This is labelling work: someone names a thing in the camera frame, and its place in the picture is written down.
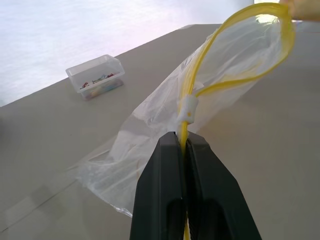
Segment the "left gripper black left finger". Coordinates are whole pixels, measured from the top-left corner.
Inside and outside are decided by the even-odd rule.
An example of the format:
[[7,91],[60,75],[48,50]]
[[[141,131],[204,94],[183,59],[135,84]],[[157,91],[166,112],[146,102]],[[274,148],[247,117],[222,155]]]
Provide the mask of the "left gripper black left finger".
[[129,238],[182,240],[185,221],[182,151],[175,132],[168,132],[138,179]]

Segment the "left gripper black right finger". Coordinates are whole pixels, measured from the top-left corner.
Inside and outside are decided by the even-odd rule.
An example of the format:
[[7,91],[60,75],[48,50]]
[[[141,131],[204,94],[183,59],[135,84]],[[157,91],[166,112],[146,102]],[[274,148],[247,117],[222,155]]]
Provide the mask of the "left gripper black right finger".
[[186,141],[185,181],[191,239],[261,239],[237,180],[195,133]]

